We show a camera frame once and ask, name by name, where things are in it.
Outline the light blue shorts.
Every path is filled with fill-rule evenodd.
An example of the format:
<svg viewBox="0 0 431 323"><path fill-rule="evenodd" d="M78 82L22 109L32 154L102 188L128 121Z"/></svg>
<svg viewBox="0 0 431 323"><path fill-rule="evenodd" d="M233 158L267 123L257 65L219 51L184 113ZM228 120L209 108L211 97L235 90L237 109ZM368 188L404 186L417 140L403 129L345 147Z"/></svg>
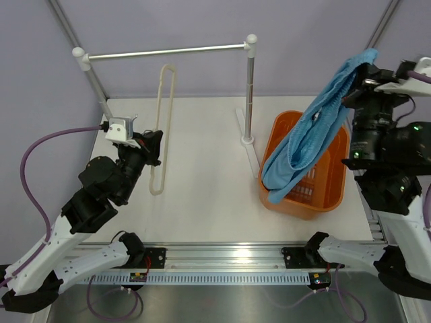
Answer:
<svg viewBox="0 0 431 323"><path fill-rule="evenodd" d="M261 180L270 203L282 199L312 169L327 150L348 115L342 103L363 64L378 57L374 48L347 59L312 101L263 164Z"/></svg>

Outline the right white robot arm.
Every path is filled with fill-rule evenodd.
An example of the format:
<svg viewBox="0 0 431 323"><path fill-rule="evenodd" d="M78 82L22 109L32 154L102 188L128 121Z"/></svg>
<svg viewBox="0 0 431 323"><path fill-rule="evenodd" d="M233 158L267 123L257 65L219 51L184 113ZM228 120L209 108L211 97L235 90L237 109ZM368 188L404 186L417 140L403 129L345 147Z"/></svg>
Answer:
<svg viewBox="0 0 431 323"><path fill-rule="evenodd" d="M396 107L430 95L430 59L402 61L396 71L360 66L345 107L354 111L348 158L362 196L393 234L395 243L366 246L317 232L305 245L313 267L324 263L360 268L391 291L430 299L430 225L419 177L430 173L430 123L400 127Z"/></svg>

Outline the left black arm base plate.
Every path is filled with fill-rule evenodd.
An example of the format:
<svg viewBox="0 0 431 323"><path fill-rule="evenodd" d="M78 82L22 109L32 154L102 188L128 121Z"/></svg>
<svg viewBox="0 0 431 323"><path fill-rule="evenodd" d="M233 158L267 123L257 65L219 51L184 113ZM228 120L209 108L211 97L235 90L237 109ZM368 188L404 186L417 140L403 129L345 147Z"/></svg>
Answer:
<svg viewBox="0 0 431 323"><path fill-rule="evenodd" d="M147 263L150 264L150 269L163 269L166 263L166 248L146 248L144 257L137 264L124 264L117 268L127 269L146 269Z"/></svg>

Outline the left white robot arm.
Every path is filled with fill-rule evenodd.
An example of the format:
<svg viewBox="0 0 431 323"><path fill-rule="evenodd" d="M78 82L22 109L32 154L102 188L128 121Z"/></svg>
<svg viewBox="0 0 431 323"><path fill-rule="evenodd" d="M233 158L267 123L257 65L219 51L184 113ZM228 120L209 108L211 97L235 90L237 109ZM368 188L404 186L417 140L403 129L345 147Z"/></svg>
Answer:
<svg viewBox="0 0 431 323"><path fill-rule="evenodd" d="M89 276L148 264L143 242L128 232L97 252L75 260L66 256L116 216L117 207L127 205L145 166L160 165L162 136L161 130L133 133L137 146L115 144L117 160L99 156L87 163L78 176L81 188L41 240L15 263L1 266L1 285L7 287L1 298L4 310L33 314Z"/></svg>

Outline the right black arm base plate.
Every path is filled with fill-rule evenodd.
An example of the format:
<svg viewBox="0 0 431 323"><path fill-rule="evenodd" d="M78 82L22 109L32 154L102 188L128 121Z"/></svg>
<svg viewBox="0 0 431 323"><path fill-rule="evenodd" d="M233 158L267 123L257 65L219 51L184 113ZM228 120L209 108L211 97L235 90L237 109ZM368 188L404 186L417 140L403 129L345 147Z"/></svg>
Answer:
<svg viewBox="0 0 431 323"><path fill-rule="evenodd" d="M287 269L331 268L331 265L324 261L317 251L305 247L285 246L281 249L281 254Z"/></svg>

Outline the white plastic hanger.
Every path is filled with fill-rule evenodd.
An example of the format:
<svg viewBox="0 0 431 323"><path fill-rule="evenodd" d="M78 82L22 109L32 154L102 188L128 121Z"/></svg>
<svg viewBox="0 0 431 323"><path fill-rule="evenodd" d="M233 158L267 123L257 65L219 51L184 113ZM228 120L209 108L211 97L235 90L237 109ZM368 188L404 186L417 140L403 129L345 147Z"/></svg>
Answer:
<svg viewBox="0 0 431 323"><path fill-rule="evenodd" d="M166 162L168 160L168 149L169 149L169 141L170 141L170 129L171 129L171 120L172 120L172 110L174 103L174 95L176 90L176 67L174 65L165 64L160 70L159 77L159 85L158 85L158 95L156 101L156 123L155 123L155 131L160 130L160 117L162 111L162 92L165 84L165 76L167 72L171 72L170 79L170 91L168 97L168 108L166 115L166 126L164 132L164 150L162 154L162 171L160 175L160 187L159 189L155 186L156 179L156 167L152 166L150 168L150 181L149 181L149 191L151 195L158 196L164 192L165 180L166 180Z"/></svg>

